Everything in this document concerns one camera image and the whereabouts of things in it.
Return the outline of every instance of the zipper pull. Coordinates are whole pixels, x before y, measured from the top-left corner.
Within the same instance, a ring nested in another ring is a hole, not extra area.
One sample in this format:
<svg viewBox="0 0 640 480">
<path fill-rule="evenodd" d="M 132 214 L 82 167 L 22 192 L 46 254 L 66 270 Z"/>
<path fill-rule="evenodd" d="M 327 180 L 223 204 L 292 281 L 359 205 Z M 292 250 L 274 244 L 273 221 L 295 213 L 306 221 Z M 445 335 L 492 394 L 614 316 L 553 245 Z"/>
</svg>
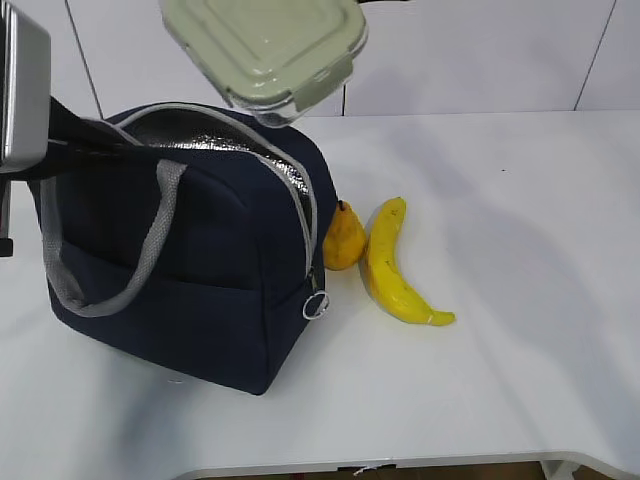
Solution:
<svg viewBox="0 0 640 480">
<path fill-rule="evenodd" d="M 319 288 L 318 288 L 318 279 L 316 278 L 315 267 L 311 267 L 311 270 L 309 270 L 309 274 L 307 275 L 307 278 L 311 282 L 311 288 L 313 289 L 313 293 L 316 293 L 319 290 Z"/>
<path fill-rule="evenodd" d="M 316 278 L 314 267 L 311 267 L 311 270 L 309 270 L 307 278 L 311 282 L 311 289 L 313 293 L 304 302 L 304 306 L 302 307 L 302 316 L 306 320 L 317 320 L 325 313 L 327 313 L 327 310 L 329 310 L 329 305 L 331 304 L 331 299 L 329 298 L 329 294 L 326 291 L 319 289 L 318 279 Z M 317 307 L 315 307 L 315 312 L 310 314 L 308 310 L 311 308 L 311 302 L 314 302 L 314 300 L 317 299 L 321 299 L 320 303 Z"/>
</svg>

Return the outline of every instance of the banana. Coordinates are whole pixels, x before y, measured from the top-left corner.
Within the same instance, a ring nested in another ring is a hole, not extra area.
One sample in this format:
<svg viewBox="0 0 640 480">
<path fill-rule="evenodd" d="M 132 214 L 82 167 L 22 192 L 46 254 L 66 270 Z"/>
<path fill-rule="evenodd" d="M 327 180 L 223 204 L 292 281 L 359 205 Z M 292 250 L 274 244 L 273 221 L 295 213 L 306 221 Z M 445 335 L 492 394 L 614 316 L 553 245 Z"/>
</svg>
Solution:
<svg viewBox="0 0 640 480">
<path fill-rule="evenodd" d="M 405 281 L 396 265 L 395 246 L 406 211 L 407 204 L 400 197 L 382 206 L 365 252 L 365 281 L 378 304 L 398 319 L 407 323 L 449 325 L 455 321 L 455 314 L 432 309 Z"/>
</svg>

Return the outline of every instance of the gray bag handle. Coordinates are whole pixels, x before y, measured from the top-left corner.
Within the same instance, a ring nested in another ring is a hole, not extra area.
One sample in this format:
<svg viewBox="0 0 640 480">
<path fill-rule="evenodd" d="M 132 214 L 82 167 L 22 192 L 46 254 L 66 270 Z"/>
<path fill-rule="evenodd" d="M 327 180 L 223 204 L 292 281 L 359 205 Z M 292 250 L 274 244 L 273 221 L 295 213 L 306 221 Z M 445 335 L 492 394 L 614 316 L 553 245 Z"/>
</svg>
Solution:
<svg viewBox="0 0 640 480">
<path fill-rule="evenodd" d="M 160 205 L 142 243 L 138 265 L 122 292 L 95 304 L 86 302 L 80 284 L 62 261 L 62 222 L 58 210 L 56 178 L 52 177 L 40 182 L 40 223 L 44 266 L 49 283 L 64 308 L 80 317 L 106 317 L 120 312 L 137 297 L 158 263 L 169 235 L 176 210 L 178 186 L 186 168 L 186 165 L 169 160 L 158 162 L 156 177 L 160 187 Z"/>
</svg>

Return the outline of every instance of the plastic food container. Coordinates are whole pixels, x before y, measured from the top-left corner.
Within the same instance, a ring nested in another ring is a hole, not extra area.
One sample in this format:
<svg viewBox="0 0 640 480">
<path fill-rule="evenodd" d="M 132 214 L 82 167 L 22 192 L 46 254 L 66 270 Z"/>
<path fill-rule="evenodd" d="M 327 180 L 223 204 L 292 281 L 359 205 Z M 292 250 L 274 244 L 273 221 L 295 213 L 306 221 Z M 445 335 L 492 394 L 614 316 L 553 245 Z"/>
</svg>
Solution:
<svg viewBox="0 0 640 480">
<path fill-rule="evenodd" d="M 162 13 L 225 101 L 269 127 L 340 88 L 367 40 L 355 0 L 165 0 Z"/>
</svg>

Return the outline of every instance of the navy blue lunch bag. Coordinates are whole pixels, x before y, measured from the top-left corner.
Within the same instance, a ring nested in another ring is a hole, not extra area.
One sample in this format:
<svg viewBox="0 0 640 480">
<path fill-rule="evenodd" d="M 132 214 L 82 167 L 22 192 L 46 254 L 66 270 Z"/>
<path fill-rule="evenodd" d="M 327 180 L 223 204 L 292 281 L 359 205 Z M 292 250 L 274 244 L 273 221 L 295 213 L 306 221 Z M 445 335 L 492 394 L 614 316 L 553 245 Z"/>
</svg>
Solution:
<svg viewBox="0 0 640 480">
<path fill-rule="evenodd" d="M 182 103 L 107 121 L 52 100 L 30 180 L 51 304 L 71 328 L 194 377 L 264 393 L 324 313 L 336 192 L 307 137 Z"/>
</svg>

